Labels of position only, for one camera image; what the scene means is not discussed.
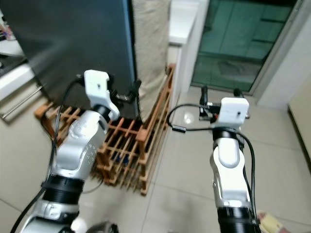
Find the wooden rack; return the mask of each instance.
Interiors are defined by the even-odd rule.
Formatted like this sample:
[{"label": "wooden rack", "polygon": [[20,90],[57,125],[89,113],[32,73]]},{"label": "wooden rack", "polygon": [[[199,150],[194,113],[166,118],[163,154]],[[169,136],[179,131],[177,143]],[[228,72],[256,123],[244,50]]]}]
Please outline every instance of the wooden rack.
[{"label": "wooden rack", "polygon": [[[109,130],[103,145],[98,149],[96,168],[102,173],[107,185],[140,189],[146,195],[154,173],[158,156],[167,129],[166,117],[170,109],[172,81],[175,65],[168,67],[168,77],[159,94],[149,120],[120,118],[109,123]],[[59,107],[47,102],[35,111],[35,116],[53,138],[55,121]],[[80,108],[66,108],[60,117],[58,146],[66,139],[72,122],[84,111]]]}]

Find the refrigerator door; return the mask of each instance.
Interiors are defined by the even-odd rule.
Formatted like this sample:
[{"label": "refrigerator door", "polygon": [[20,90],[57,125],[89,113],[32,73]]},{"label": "refrigerator door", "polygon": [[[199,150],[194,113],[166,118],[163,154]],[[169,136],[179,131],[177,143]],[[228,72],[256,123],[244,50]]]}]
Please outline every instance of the refrigerator door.
[{"label": "refrigerator door", "polygon": [[[136,79],[130,0],[2,0],[1,10],[50,100],[59,103],[67,85],[88,69],[113,75],[120,94]],[[79,86],[65,104],[90,107]],[[125,104],[121,115],[137,118],[138,102]]]}]

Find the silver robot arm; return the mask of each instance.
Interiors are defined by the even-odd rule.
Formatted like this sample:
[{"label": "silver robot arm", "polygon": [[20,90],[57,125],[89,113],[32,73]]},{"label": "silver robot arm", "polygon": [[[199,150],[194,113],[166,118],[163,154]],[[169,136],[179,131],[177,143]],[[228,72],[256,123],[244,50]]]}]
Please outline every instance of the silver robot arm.
[{"label": "silver robot arm", "polygon": [[[217,105],[218,112],[211,120],[213,153],[210,164],[214,172],[214,197],[222,233],[260,233],[253,213],[250,188],[244,176],[244,140],[236,133],[249,118],[249,103],[239,90],[235,98],[223,98]],[[207,88],[202,89],[201,99],[207,100]]]},{"label": "silver robot arm", "polygon": [[50,178],[42,184],[45,193],[35,203],[22,233],[73,232],[70,226],[79,215],[84,181],[105,139],[108,121],[119,118],[119,110],[107,90],[108,74],[88,70],[84,79],[93,111],[85,111],[71,125],[67,139],[57,150]]}]

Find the green glass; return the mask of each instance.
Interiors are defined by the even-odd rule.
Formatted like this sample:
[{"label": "green glass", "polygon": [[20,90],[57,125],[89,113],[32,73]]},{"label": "green glass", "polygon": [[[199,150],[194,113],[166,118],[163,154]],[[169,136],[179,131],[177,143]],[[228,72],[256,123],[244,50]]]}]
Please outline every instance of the green glass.
[{"label": "green glass", "polygon": [[193,85],[249,91],[296,0],[211,0]]}]

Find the tiled floor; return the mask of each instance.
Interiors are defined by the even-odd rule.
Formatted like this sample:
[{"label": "tiled floor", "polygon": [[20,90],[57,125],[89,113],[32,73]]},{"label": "tiled floor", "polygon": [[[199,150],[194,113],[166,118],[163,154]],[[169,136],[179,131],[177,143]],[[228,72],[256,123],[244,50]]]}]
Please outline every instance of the tiled floor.
[{"label": "tiled floor", "polygon": [[[220,101],[228,95],[211,90],[209,100]],[[179,102],[197,103],[199,98],[200,89],[191,87]],[[256,153],[257,209],[275,215],[292,233],[309,233],[311,175],[290,118],[287,112],[255,106],[254,100],[248,99],[251,119],[242,131],[251,139]],[[198,109],[181,109],[174,121],[184,123],[185,117],[194,126],[208,125],[198,122]],[[81,231],[77,233],[106,219],[118,223],[121,233],[218,233],[209,165],[211,150],[212,138],[208,132],[169,131],[148,195],[142,197],[139,193],[107,186],[82,195],[81,214],[75,225]],[[249,157],[246,148],[248,171]],[[85,190],[96,185],[88,180]],[[21,206],[16,204],[17,200],[11,202],[13,206]],[[4,233],[19,213],[9,204],[0,201],[0,225],[5,226],[3,231],[1,225]]]},{"label": "tiled floor", "polygon": [[196,61],[192,82],[222,88],[239,88],[249,91],[261,64],[214,58],[201,54]]}]

